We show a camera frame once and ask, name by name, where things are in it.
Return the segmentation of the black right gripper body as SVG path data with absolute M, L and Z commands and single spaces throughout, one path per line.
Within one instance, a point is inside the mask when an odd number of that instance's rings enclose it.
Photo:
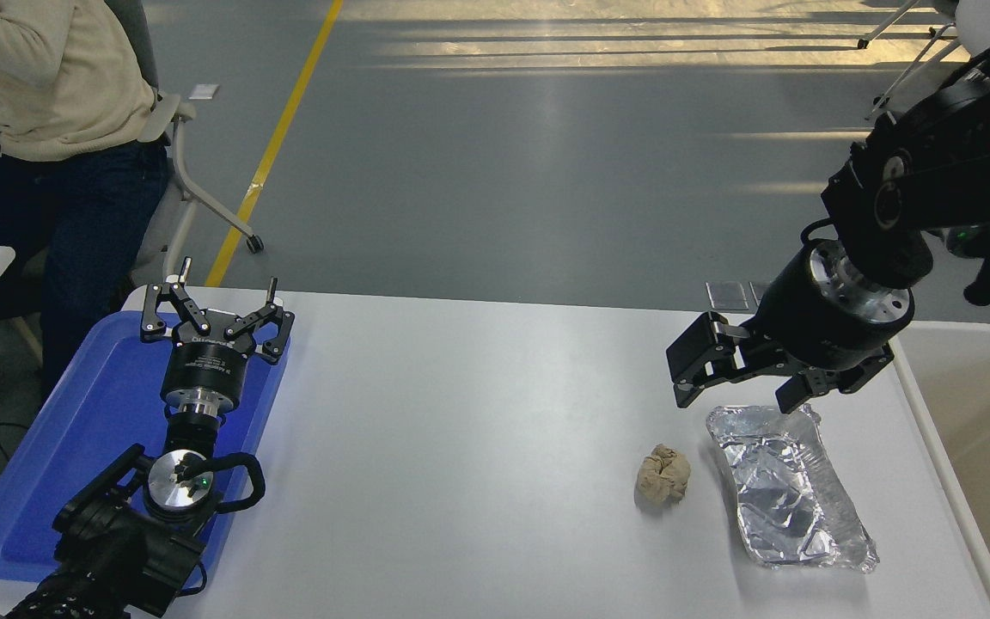
M 858 369 L 895 336 L 895 289 L 861 274 L 840 244 L 805 244 L 762 295 L 751 328 L 808 367 Z

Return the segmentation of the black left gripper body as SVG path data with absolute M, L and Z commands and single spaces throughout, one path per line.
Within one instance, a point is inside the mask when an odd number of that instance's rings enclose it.
M 160 388 L 168 405 L 178 405 L 195 391 L 210 391 L 223 405 L 241 403 L 248 362 L 258 342 L 252 332 L 228 340 L 225 333 L 245 322 L 243 316 L 206 309 L 208 334 L 197 333 L 192 322 L 182 321 L 172 334 L 174 347 Z

